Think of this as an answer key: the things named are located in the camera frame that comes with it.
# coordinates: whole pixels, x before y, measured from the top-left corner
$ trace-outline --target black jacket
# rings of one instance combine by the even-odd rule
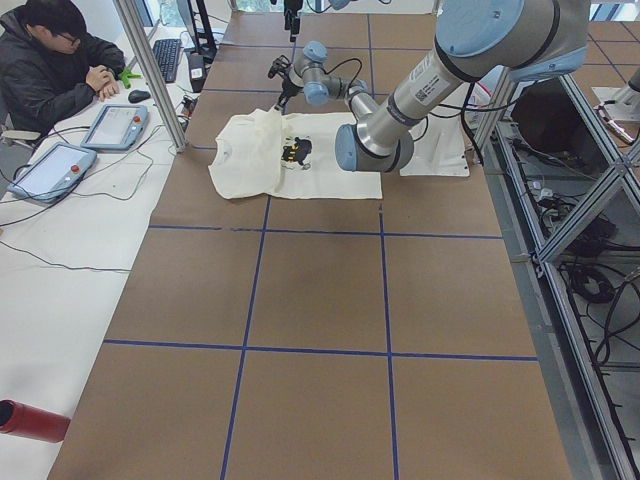
[[[124,70],[124,54],[89,34],[71,55],[51,52],[25,29],[22,8],[0,17],[0,92],[14,128],[46,134],[95,98],[85,83],[89,67],[104,65],[117,75]]]

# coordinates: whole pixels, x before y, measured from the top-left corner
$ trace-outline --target white table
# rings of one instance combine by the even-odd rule
[[[160,28],[154,39],[176,37],[180,29]],[[131,58],[126,41],[118,42]],[[183,55],[178,79],[167,85],[172,103],[178,106],[190,91],[186,57]],[[146,88],[144,79],[133,79],[130,89],[111,104],[128,104],[133,89]],[[142,103],[149,108],[146,139],[162,120],[153,99]],[[90,125],[102,107],[94,101],[73,118],[56,125],[56,130]],[[62,133],[79,144],[86,130]],[[34,159],[60,141],[46,139]],[[141,148],[153,159],[139,188],[128,201],[107,196],[71,195],[53,208],[24,222],[4,227],[0,240],[28,250],[50,262],[69,266],[130,269],[147,229],[175,150],[161,127]],[[87,178],[75,190],[79,194],[110,193],[130,196],[136,183],[151,164],[139,153],[98,154]],[[105,167],[104,171],[95,173]],[[3,202],[14,200],[7,194]],[[0,205],[0,224],[27,217],[43,207],[21,200]],[[0,397],[45,410],[73,416],[91,371],[111,316],[127,280],[127,273],[70,271],[49,267],[27,254],[0,245]],[[11,435],[0,435],[2,478],[39,480],[47,477],[61,444],[50,444]]]

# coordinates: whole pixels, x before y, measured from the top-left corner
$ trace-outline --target blue and white tablet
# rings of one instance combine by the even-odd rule
[[[129,150],[140,137],[148,118],[144,105],[105,105],[80,146],[92,150]]]
[[[58,142],[23,170],[7,190],[20,198],[54,202],[82,180],[96,157],[93,150]]]

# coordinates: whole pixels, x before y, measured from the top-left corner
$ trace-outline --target computer mouse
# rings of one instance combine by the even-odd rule
[[[151,98],[151,94],[144,90],[131,90],[129,93],[129,103],[139,103],[147,98]]]

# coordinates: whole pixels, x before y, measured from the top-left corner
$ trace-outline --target thermos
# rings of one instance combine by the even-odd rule
[[[0,433],[57,443],[71,419],[13,400],[0,401]]]

